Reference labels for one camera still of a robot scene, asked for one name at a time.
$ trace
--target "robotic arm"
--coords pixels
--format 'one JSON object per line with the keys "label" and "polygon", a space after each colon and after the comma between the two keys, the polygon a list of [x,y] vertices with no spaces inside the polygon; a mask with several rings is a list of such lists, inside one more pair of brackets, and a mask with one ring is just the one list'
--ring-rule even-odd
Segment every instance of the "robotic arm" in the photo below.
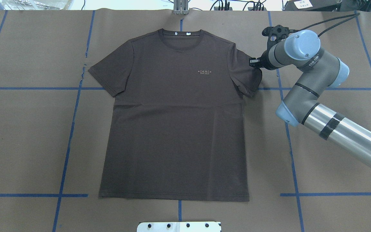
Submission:
{"label": "robotic arm", "polygon": [[278,107],[277,116],[292,126],[305,125],[371,167],[371,132],[317,101],[327,87],[338,87],[346,80],[347,65],[325,51],[313,31],[278,25],[262,34],[269,37],[268,49],[259,59],[250,59],[250,66],[275,70],[294,64],[303,72]]}

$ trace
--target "shirt neckline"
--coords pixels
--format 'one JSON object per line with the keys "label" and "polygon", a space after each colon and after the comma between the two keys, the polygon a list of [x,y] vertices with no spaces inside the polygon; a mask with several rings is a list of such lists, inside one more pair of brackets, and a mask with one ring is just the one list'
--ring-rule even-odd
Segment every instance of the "shirt neckline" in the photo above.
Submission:
{"label": "shirt neckline", "polygon": [[[193,37],[198,36],[198,41],[192,47],[188,47],[186,49],[178,49],[177,47],[173,47],[170,44],[168,44],[166,39],[164,38],[164,35],[193,36]],[[201,40],[204,37],[204,31],[203,30],[199,30],[199,31],[167,31],[167,30],[164,30],[163,28],[161,28],[161,29],[158,30],[158,36],[159,36],[161,42],[166,47],[168,47],[169,49],[174,50],[174,51],[178,51],[178,52],[184,52],[184,51],[189,51],[189,50],[192,50],[192,49],[196,48],[201,43]]]}

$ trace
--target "dark gray t-shirt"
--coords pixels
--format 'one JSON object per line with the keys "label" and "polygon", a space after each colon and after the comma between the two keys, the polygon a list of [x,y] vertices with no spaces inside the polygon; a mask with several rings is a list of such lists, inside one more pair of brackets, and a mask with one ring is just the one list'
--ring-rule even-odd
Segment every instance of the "dark gray t-shirt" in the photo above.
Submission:
{"label": "dark gray t-shirt", "polygon": [[115,97],[99,197],[249,201],[243,94],[262,72],[234,43],[160,29],[89,72]]}

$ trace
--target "white sticker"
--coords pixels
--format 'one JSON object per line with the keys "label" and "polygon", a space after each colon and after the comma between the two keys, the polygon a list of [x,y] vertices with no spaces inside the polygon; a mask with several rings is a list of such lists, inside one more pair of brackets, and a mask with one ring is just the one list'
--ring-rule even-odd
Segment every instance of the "white sticker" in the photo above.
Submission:
{"label": "white sticker", "polygon": [[297,1],[294,2],[294,4],[296,5],[297,9],[313,7],[312,3],[309,0]]}

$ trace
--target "shirt sleeve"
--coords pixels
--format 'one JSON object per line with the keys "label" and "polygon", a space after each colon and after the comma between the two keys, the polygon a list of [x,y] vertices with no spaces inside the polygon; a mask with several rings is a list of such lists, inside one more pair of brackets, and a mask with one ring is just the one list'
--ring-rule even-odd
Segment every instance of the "shirt sleeve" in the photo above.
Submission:
{"label": "shirt sleeve", "polygon": [[134,49],[130,41],[125,42],[107,57],[92,66],[88,72],[115,97],[128,81],[134,62]]}
{"label": "shirt sleeve", "polygon": [[228,48],[227,66],[231,80],[242,94],[252,97],[262,81],[262,71],[249,66],[249,58],[236,48],[235,43]]}

